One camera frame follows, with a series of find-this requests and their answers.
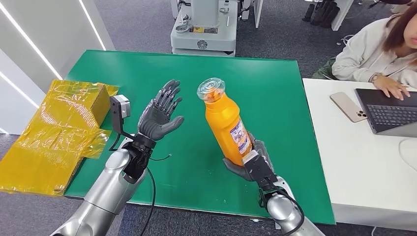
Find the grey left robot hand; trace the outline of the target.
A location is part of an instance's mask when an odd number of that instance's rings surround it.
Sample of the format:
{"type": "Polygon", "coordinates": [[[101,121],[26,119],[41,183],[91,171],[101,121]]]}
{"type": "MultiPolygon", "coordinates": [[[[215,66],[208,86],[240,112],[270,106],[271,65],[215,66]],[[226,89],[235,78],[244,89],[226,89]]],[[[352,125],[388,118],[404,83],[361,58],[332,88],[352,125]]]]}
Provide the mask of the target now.
{"type": "Polygon", "coordinates": [[[151,99],[138,121],[140,134],[158,141],[181,126],[183,116],[172,118],[174,110],[182,101],[181,97],[176,98],[180,92],[179,85],[180,81],[170,80],[151,99]]]}

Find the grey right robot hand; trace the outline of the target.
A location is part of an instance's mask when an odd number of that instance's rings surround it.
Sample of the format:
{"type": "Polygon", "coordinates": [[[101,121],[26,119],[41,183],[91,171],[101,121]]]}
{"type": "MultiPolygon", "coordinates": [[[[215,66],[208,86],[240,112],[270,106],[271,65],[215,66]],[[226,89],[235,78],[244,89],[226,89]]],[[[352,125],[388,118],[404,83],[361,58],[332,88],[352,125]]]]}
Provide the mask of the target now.
{"type": "MultiPolygon", "coordinates": [[[[264,159],[268,167],[271,169],[271,171],[274,172],[274,168],[268,151],[265,147],[265,143],[261,140],[256,139],[251,132],[248,132],[248,136],[252,143],[253,149],[257,151],[257,153],[264,159]]],[[[226,168],[232,173],[242,177],[246,181],[255,181],[255,179],[252,178],[250,172],[245,167],[236,165],[227,158],[223,158],[223,162],[226,168]]]]}

